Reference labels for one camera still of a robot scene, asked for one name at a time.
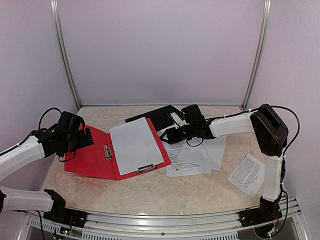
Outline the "red folder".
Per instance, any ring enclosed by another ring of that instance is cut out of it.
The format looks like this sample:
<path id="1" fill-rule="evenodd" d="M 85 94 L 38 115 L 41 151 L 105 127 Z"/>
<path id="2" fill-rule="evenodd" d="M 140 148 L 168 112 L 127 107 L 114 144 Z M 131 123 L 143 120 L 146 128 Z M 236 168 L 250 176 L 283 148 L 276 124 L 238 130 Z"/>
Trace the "red folder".
<path id="1" fill-rule="evenodd" d="M 64 170 L 86 177 L 122 181 L 171 165 L 172 162 L 155 127 L 149 118 L 146 120 L 163 156 L 163 163 L 148 165 L 135 172 L 120 175 L 110 132 L 106 133 L 95 127 L 89 127 L 94 144 L 78 149 L 75 154 L 66 153 L 67 161 L 64 164 Z"/>

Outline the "white sheet top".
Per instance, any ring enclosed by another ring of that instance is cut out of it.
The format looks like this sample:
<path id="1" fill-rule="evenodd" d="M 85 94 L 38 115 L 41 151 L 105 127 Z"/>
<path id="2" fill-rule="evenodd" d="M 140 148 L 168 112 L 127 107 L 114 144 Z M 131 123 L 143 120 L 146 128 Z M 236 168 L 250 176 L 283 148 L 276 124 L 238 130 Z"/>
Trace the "white sheet top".
<path id="1" fill-rule="evenodd" d="M 109 133 L 121 176 L 164 162 L 146 118 L 115 126 Z"/>

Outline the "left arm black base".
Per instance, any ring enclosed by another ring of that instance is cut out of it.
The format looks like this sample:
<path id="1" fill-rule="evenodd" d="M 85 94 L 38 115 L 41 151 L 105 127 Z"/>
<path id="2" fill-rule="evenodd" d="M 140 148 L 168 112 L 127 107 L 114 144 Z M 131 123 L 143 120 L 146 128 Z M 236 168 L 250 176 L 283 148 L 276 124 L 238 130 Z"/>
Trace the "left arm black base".
<path id="1" fill-rule="evenodd" d="M 46 220 L 71 227 L 84 228 L 88 216 L 87 212 L 67 208 L 66 201 L 52 189 L 45 189 L 44 192 L 49 194 L 53 200 L 50 211 L 43 214 Z"/>

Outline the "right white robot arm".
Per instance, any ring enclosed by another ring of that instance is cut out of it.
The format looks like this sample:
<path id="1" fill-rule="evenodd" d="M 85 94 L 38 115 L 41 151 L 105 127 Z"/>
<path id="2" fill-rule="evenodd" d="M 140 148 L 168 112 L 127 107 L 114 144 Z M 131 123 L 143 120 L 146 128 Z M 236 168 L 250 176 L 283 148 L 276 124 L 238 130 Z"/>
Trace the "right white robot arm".
<path id="1" fill-rule="evenodd" d="M 275 203 L 283 193 L 285 175 L 285 152 L 289 147 L 289 130 L 274 111 L 274 107 L 263 104 L 260 107 L 231 115 L 205 119 L 197 105 L 182 109 L 186 123 L 166 129 L 160 139 L 170 145 L 193 138 L 213 140 L 217 138 L 249 134 L 259 147 L 263 162 L 254 161 L 245 169 L 238 167 L 228 181 L 240 190 L 254 197 L 263 187 L 260 201 L 264 203 L 256 210 L 256 218 L 266 222 L 275 212 Z"/>

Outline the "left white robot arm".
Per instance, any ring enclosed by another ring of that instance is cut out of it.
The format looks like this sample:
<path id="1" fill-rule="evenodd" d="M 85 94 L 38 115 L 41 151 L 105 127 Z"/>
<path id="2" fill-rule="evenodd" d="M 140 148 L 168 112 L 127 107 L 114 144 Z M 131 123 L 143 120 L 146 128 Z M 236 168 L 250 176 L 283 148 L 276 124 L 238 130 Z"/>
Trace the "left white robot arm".
<path id="1" fill-rule="evenodd" d="M 63 111 L 57 123 L 49 128 L 39 126 L 21 142 L 0 153 L 0 179 L 23 167 L 52 155 L 64 158 L 67 153 L 92 146 L 91 130 L 82 117 Z M 30 191 L 0 187 L 0 210 L 41 211 L 63 223 L 70 218 L 66 201 L 54 190 Z"/>

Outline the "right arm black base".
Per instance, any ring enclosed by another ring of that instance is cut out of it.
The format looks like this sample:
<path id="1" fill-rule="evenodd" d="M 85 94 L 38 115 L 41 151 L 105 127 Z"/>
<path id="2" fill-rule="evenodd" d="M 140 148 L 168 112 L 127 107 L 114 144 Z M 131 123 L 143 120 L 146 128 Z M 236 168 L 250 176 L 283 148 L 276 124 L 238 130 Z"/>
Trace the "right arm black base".
<path id="1" fill-rule="evenodd" d="M 280 219 L 283 215 L 279 206 L 282 196 L 279 195 L 274 201 L 260 197 L 259 207 L 247 208 L 238 213 L 242 227 L 258 225 Z"/>

